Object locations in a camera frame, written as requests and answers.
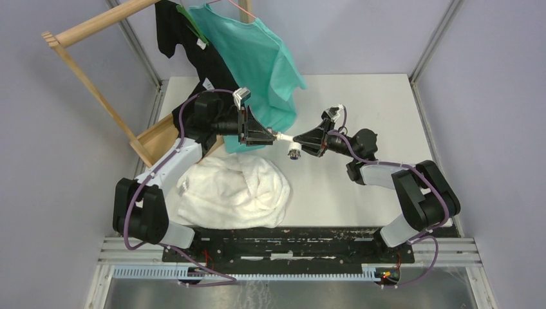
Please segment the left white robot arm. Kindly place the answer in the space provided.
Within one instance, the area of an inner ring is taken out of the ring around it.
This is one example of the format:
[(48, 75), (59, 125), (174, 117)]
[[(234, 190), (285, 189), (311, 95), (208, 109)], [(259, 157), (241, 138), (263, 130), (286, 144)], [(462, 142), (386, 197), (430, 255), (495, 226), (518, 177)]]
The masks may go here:
[[(214, 98), (218, 93), (231, 95), (229, 100), (236, 108), (237, 116), (230, 120), (216, 121), (208, 112), (208, 104), (199, 100)], [(194, 239), (194, 229), (173, 221), (169, 217), (165, 196), (176, 185), (179, 177), (204, 157), (203, 142), (186, 135), (184, 113), (193, 106), (193, 114), (200, 117), (205, 133), (212, 136), (236, 136), (243, 145), (271, 145), (276, 137), (253, 115), (246, 101), (251, 92), (243, 87), (235, 91), (226, 89), (205, 90), (189, 97), (177, 114), (178, 136), (159, 161), (134, 179), (121, 179), (115, 187), (113, 228), (121, 233), (128, 250), (136, 250), (145, 244), (177, 247), (186, 261), (201, 257), (202, 244)]]

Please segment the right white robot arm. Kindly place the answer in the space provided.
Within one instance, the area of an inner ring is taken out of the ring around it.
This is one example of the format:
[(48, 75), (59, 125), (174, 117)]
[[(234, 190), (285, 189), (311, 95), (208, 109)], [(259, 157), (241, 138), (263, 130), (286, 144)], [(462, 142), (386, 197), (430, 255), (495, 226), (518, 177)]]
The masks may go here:
[(361, 129), (349, 137), (325, 118), (293, 141), (316, 157), (326, 151), (348, 156), (352, 158), (346, 164), (351, 181), (395, 192), (402, 213), (375, 233), (372, 245), (372, 255), (381, 263), (391, 261), (399, 245), (416, 242), (460, 213), (460, 202), (435, 162), (424, 160), (409, 165), (378, 161), (377, 134), (370, 129)]

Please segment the white plastic water faucet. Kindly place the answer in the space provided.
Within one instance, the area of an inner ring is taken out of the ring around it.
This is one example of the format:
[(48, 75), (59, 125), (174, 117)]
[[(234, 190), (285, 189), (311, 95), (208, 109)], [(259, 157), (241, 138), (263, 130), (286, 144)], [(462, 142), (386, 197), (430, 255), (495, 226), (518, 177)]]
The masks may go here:
[(283, 142), (287, 142), (288, 143), (288, 153), (287, 153), (287, 156), (289, 159), (291, 160), (298, 160), (301, 158), (301, 144), (296, 142), (294, 140), (294, 137), (293, 136), (290, 136), (290, 135), (286, 135), (286, 134), (283, 134), (282, 133), (282, 137), (281, 137), (281, 140), (279, 141), (283, 141)]

